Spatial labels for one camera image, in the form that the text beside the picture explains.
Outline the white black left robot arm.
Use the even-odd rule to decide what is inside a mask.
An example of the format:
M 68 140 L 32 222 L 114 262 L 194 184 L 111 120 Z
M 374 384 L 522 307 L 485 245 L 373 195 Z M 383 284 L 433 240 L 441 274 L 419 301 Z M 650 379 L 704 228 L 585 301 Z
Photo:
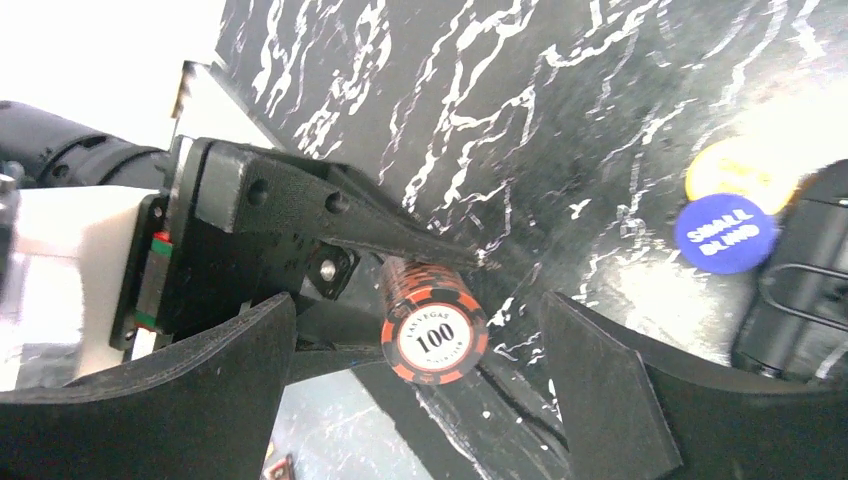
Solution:
M 306 377 L 382 353 L 444 385 L 488 343 L 460 277 L 478 259 L 427 231 L 361 171 L 179 136 L 141 146 L 1 105 L 1 386 L 56 388 L 218 327 L 280 293 Z

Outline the orange black 100 chip stack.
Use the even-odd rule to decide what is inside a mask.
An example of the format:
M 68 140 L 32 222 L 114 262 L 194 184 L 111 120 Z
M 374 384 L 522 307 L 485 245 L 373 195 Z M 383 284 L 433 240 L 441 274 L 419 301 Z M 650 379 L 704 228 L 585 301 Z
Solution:
M 397 257 L 381 270 L 381 346 L 392 370 L 420 385 L 445 385 L 471 372 L 488 344 L 487 315 L 461 276 Z

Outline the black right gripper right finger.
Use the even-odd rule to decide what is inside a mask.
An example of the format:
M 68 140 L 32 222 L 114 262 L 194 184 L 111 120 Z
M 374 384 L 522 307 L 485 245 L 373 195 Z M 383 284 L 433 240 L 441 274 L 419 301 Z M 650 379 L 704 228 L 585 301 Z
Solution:
M 847 393 L 725 367 L 549 292 L 540 330 L 580 479 L 843 479 Z

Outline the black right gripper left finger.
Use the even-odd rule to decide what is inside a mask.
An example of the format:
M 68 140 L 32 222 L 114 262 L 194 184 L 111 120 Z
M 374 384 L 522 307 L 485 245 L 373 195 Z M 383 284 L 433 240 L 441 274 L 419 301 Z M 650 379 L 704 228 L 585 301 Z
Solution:
M 1 396 L 5 479 L 257 479 L 295 307 L 276 295 L 140 359 Z

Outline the black poker set case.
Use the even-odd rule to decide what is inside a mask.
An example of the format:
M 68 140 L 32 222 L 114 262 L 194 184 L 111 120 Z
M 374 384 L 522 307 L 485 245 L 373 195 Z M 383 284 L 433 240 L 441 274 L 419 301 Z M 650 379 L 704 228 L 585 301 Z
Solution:
M 758 271 L 731 350 L 734 367 L 809 384 L 847 384 L 847 163 L 805 180 Z

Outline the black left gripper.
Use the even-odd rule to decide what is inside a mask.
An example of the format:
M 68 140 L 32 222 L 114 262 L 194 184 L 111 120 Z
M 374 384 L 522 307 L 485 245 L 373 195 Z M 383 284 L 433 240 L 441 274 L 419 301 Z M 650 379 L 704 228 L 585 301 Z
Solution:
M 346 164 L 204 139 L 121 153 L 109 181 L 149 190 L 110 332 L 120 351 L 140 329 L 179 341 L 280 292 L 298 295 L 305 282 L 334 300 L 359 261 L 350 249 L 481 264 Z M 336 301 L 298 301 L 288 382 L 383 363 L 382 322 Z

